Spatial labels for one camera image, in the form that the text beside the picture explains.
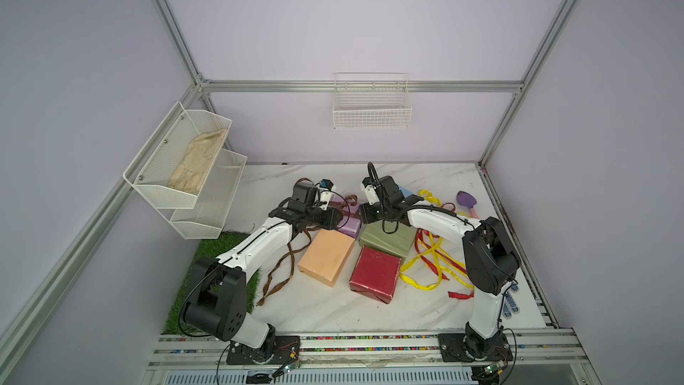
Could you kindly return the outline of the light blue gift box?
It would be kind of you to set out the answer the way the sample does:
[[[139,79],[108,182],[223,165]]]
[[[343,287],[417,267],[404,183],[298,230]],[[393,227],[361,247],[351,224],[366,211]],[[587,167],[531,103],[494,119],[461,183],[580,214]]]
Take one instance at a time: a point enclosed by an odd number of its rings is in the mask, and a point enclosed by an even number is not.
[[[403,186],[400,186],[399,189],[402,192],[404,198],[408,198],[414,194],[414,192],[412,192],[409,189],[404,188]]]

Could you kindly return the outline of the green gift box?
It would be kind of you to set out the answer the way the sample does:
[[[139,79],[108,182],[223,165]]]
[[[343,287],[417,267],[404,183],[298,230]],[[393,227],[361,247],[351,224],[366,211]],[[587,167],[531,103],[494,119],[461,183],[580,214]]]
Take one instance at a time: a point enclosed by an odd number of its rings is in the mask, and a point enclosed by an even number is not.
[[[381,221],[368,224],[359,237],[359,245],[375,251],[407,259],[418,229],[403,223],[383,223]]]

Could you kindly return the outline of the purple gift box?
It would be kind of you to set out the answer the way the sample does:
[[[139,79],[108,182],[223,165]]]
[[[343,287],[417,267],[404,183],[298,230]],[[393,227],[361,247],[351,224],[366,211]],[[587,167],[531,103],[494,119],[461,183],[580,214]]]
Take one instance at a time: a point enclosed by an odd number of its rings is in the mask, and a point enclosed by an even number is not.
[[[330,208],[337,210],[342,219],[337,224],[336,230],[344,235],[357,239],[362,231],[363,221],[360,214],[361,203],[354,194],[342,197],[334,195]]]

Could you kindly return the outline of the orange gift box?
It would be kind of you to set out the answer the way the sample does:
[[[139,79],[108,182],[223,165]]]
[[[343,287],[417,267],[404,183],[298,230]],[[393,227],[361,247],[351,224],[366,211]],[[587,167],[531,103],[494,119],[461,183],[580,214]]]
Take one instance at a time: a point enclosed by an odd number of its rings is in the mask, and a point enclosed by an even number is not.
[[[299,272],[333,287],[356,240],[336,230],[320,230],[299,260]]]

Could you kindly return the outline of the red gift box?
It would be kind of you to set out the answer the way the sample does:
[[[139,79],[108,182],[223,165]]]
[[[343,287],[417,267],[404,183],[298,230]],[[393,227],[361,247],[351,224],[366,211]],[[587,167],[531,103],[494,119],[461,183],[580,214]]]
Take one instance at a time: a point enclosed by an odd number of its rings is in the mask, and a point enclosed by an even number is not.
[[[363,247],[349,280],[349,289],[370,299],[389,304],[394,298],[401,259]]]

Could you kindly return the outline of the yellow ribbon of blue box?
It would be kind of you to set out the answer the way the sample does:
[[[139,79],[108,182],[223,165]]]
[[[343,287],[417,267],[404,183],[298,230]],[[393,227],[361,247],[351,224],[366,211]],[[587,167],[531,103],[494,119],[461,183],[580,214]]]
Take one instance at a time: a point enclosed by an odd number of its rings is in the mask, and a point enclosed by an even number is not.
[[[435,207],[440,207],[444,210],[454,212],[459,217],[463,217],[464,219],[471,219],[468,213],[458,211],[457,206],[453,202],[441,202],[440,199],[438,199],[432,194],[432,192],[429,192],[428,190],[419,190],[418,196],[422,197],[425,201],[429,202]]]

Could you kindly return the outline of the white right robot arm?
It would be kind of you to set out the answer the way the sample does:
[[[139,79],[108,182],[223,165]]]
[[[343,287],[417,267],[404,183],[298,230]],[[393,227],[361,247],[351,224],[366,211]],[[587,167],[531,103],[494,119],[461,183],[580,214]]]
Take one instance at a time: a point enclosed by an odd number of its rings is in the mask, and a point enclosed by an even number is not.
[[[418,195],[406,198],[393,178],[381,178],[372,164],[362,186],[367,199],[362,205],[366,224],[401,222],[449,242],[462,243],[466,273],[474,285],[474,305],[458,349],[468,361],[495,355],[505,344],[500,327],[505,294],[516,282],[521,266],[518,251],[502,221],[496,217],[466,219]]]

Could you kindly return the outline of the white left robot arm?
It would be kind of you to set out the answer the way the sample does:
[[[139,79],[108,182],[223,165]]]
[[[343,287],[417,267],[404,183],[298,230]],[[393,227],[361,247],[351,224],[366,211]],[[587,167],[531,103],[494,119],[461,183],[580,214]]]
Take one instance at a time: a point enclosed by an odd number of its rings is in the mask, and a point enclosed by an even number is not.
[[[272,325],[248,312],[248,283],[276,251],[311,228],[334,230],[342,219],[330,202],[336,186],[329,179],[301,179],[292,195],[269,212],[262,226],[233,249],[215,258],[200,258],[190,270],[178,325],[195,329],[197,337],[213,337],[246,349],[247,357],[264,364],[274,355]]]

